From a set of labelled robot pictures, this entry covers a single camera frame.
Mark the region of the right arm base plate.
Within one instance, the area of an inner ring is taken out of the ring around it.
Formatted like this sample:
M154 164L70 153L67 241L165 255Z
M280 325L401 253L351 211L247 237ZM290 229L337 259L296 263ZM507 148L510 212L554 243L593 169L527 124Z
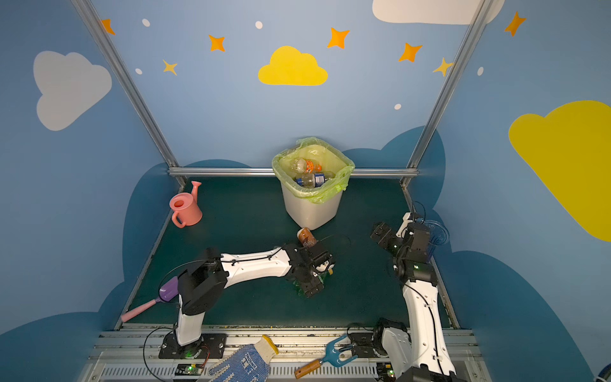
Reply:
M383 356L380 341L374 333L357 332L348 335L353 345L352 354L358 358L379 358Z

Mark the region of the green soda bottle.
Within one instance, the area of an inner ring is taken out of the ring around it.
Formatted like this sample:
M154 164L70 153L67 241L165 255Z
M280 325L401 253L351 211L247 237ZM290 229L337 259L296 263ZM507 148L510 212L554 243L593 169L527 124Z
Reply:
M333 273L333 269L324 272L298 269L294 274L294 286L306 297L311 297L324 289L326 279Z

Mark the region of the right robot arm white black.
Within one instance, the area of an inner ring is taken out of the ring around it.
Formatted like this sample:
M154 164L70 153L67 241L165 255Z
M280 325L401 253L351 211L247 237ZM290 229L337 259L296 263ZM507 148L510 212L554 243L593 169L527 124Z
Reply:
M399 229L376 224L371 238L392 255L409 326L381 318L372 340L391 362L397 381L460 381L442 332L439 279L428 262L430 229L406 213Z

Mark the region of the brown tea bottle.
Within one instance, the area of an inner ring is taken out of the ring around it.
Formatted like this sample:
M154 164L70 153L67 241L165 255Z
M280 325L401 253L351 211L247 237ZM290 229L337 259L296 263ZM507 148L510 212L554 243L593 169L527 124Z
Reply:
M302 247L304 248L311 248L316 245L316 243L318 243L313 233L308 228L300 229L297 232L297 238L300 241Z

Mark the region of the clear bottle blue cap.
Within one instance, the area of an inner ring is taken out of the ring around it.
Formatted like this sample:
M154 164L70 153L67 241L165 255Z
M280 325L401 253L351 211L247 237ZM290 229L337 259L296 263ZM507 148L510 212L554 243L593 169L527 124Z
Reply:
M335 173L327 171L322 173L303 173L295 178L295 182L304 188L313 189L323 186L327 181L335 178Z

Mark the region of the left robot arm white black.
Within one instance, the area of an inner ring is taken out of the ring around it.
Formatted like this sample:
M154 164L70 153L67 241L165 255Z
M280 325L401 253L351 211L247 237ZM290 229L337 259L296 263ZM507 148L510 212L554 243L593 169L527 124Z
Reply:
M321 277L334 266L334 256L321 241L312 247L286 244L241 255L208 248L202 258L178 275L179 315L173 330L176 343L184 347L200 340L205 313L229 287L268 277L285 278L311 297L323 289Z

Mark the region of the bottle orange cap orange label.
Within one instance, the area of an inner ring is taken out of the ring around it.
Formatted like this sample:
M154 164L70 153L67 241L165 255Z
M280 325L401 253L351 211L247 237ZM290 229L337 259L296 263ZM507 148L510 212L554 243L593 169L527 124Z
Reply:
M297 158L291 162L291 170L297 174L321 173L322 165L313 159Z

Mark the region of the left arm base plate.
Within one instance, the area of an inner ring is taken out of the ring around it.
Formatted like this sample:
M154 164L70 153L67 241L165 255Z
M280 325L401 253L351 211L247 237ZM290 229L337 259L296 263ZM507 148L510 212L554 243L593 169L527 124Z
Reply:
M226 334L202 334L189 345L179 345L176 331L168 333L162 342L159 359L221 359L227 342Z

